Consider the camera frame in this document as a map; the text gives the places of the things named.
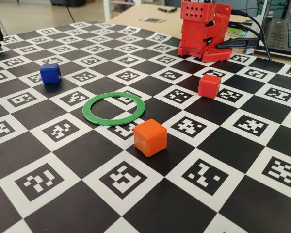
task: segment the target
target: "desk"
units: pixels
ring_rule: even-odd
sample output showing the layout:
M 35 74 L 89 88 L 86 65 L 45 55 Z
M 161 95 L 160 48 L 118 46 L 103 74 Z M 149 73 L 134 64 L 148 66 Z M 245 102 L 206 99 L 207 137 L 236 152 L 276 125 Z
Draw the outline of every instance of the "desk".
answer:
M 176 38 L 181 38 L 181 27 L 182 27 L 182 19 L 180 19 L 180 8 L 173 13 L 165 13 L 162 11 L 157 10 L 158 6 L 149 5 L 149 4 L 142 4 L 142 5 L 135 5 L 122 14 L 118 15 L 117 17 L 111 19 L 109 23 L 116 23 L 120 25 L 130 25 L 139 27 L 142 29 L 147 29 L 155 32 L 164 33 L 167 35 L 174 36 Z M 165 21 L 162 23 L 151 23 L 151 22 L 142 22 L 140 19 L 145 17 L 152 17 L 157 19 L 164 19 Z M 234 16 L 231 15 L 231 21 L 236 22 L 244 22 L 246 17 L 242 16 Z M 235 38 L 234 36 L 226 34 L 225 39 Z M 235 53 L 244 53 L 242 49 L 233 49 Z M 255 52 L 254 54 L 256 57 L 267 59 L 265 53 Z M 291 58 L 283 57 L 272 54 L 272 60 L 276 62 L 281 62 L 285 64 L 291 65 Z

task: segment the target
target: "plastic ring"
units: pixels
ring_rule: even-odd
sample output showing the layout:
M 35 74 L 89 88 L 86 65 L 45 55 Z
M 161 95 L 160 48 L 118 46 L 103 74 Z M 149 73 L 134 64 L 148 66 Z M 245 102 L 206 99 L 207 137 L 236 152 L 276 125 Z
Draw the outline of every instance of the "plastic ring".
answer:
M 93 105 L 97 103 L 98 101 L 103 100 L 108 97 L 129 98 L 136 102 L 137 110 L 132 115 L 126 118 L 117 119 L 117 120 L 107 120 L 107 119 L 102 119 L 95 116 L 91 111 Z M 142 115 L 142 113 L 144 113 L 145 109 L 146 109 L 146 105 L 144 101 L 140 99 L 138 96 L 135 96 L 130 93 L 124 93 L 124 92 L 110 92 L 110 93 L 101 94 L 89 99 L 83 106 L 82 112 L 85 119 L 88 120 L 89 122 L 92 122 L 97 125 L 116 126 L 116 125 L 125 125 L 125 124 L 133 122 L 134 120 L 138 119 Z

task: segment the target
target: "cable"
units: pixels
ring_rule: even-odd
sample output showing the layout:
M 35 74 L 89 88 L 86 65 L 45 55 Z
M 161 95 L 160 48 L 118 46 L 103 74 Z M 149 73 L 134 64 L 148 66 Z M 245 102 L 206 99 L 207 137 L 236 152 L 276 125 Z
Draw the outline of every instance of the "cable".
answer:
M 265 37 L 264 30 L 261 27 L 261 25 L 256 21 L 256 19 L 253 18 L 252 16 L 248 15 L 246 12 L 243 12 L 243 11 L 232 10 L 231 14 L 232 15 L 239 15 L 239 16 L 248 17 L 248 18 L 250 18 L 252 21 L 254 21 L 258 25 L 258 27 L 260 28 L 260 32 L 262 33 L 262 38 L 263 38 L 263 41 L 264 41 L 264 46 L 265 46 L 265 51 L 266 51 L 267 57 L 271 61 L 272 58 L 271 58 L 271 54 L 270 54 L 270 51 L 269 51 L 268 46 L 267 46 L 267 42 L 266 42 L 266 37 Z

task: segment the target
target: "red 3d-printed robot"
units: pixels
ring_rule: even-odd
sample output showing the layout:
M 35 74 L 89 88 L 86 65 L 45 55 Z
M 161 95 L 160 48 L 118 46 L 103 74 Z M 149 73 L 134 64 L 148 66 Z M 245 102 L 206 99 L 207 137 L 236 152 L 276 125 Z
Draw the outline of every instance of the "red 3d-printed robot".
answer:
M 181 2 L 182 40 L 178 55 L 191 55 L 203 62 L 228 60 L 232 49 L 217 49 L 224 41 L 231 6 L 212 0 Z

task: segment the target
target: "orange cube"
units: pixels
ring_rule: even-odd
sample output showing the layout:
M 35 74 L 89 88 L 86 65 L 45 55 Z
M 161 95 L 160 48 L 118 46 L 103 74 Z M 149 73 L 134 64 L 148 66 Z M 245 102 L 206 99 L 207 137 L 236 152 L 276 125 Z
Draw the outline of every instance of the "orange cube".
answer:
M 146 157 L 167 147 L 167 129 L 150 119 L 134 128 L 134 144 Z

